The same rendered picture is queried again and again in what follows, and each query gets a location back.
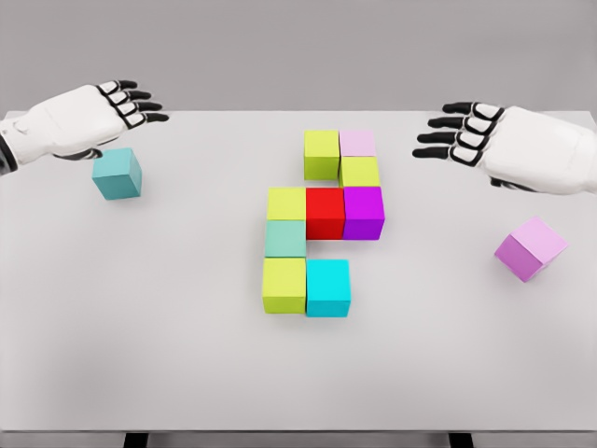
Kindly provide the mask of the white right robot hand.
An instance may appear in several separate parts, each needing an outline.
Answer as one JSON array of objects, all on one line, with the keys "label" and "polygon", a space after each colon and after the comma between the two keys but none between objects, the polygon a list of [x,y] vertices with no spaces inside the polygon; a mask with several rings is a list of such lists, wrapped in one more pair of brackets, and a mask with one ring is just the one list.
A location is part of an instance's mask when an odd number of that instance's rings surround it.
[{"label": "white right robot hand", "polygon": [[456,102],[430,119],[416,159],[480,169],[497,188],[597,196],[597,131],[519,106]]}]

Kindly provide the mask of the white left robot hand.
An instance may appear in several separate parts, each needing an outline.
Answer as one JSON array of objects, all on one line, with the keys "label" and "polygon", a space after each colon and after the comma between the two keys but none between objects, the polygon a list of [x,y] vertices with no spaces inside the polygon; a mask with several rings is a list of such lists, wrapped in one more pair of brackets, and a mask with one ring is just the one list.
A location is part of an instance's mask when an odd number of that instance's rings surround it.
[{"label": "white left robot hand", "polygon": [[98,146],[125,132],[169,116],[152,95],[131,80],[84,85],[32,106],[15,119],[7,134],[17,161],[30,163],[43,156],[80,161],[102,156]]}]

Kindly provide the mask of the teal cube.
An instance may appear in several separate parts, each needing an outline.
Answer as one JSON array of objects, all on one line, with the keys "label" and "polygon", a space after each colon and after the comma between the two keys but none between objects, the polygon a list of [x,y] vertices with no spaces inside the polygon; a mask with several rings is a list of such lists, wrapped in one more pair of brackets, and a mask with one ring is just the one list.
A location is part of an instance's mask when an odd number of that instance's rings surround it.
[{"label": "teal cube", "polygon": [[110,149],[93,162],[91,179],[107,201],[140,197],[143,171],[130,147]]}]

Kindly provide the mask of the pink cube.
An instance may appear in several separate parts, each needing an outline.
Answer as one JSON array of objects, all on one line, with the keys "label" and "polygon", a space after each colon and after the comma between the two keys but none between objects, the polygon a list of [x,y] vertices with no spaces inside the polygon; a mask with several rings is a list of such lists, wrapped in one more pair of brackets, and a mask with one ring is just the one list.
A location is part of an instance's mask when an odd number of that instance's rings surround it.
[{"label": "pink cube", "polygon": [[566,240],[542,218],[531,217],[507,235],[494,251],[494,256],[526,283],[567,247]]},{"label": "pink cube", "polygon": [[371,130],[339,130],[342,157],[375,157],[376,145]]}]

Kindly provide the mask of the yellow-green cube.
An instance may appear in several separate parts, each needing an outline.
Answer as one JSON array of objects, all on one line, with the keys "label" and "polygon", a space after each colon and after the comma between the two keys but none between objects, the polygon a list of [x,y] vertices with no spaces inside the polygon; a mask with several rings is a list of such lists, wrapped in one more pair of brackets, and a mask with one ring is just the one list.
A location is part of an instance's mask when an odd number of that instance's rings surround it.
[{"label": "yellow-green cube", "polygon": [[337,180],[340,168],[339,131],[306,130],[303,160],[305,180]]},{"label": "yellow-green cube", "polygon": [[273,187],[268,191],[267,220],[305,220],[306,188]]},{"label": "yellow-green cube", "polygon": [[376,157],[342,157],[339,170],[340,186],[379,187],[381,185]]},{"label": "yellow-green cube", "polygon": [[267,314],[304,314],[306,259],[264,258],[262,302]]}]

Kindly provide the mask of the purple cube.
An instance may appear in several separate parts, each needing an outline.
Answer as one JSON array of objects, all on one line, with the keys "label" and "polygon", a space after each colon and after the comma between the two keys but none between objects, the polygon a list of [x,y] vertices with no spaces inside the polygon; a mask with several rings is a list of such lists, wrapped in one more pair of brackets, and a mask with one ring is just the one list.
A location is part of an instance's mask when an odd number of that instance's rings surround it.
[{"label": "purple cube", "polygon": [[381,187],[345,187],[344,240],[376,241],[381,238],[385,213]]}]

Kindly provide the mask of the red cube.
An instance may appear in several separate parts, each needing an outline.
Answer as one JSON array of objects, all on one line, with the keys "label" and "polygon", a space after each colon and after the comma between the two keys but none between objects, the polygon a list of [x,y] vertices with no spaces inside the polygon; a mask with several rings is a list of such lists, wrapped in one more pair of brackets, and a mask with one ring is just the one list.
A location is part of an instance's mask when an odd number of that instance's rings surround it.
[{"label": "red cube", "polygon": [[341,240],[345,224],[342,188],[306,189],[306,237],[308,240]]}]

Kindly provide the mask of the mint green cube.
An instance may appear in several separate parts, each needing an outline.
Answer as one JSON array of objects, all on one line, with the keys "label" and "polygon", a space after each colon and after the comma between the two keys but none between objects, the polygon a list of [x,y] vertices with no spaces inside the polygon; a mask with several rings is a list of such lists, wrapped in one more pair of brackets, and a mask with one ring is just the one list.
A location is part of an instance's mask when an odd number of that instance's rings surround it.
[{"label": "mint green cube", "polygon": [[268,220],[265,236],[266,258],[305,258],[306,221]]}]

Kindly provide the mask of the cyan cube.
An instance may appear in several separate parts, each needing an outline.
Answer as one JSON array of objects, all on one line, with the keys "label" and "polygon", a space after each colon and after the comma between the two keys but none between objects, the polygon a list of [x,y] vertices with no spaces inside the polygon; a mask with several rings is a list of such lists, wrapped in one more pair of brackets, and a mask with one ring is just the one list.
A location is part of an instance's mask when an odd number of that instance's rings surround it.
[{"label": "cyan cube", "polygon": [[307,259],[306,316],[347,317],[352,303],[347,259]]}]

